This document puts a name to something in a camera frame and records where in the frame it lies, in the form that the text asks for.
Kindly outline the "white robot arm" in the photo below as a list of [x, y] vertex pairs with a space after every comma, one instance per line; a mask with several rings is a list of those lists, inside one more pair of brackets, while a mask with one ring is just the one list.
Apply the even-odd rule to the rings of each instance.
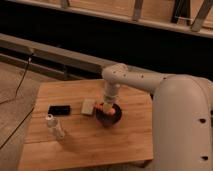
[[120, 85], [153, 95], [154, 171], [213, 171], [213, 82], [185, 74], [133, 72], [123, 63], [102, 70], [104, 102]]

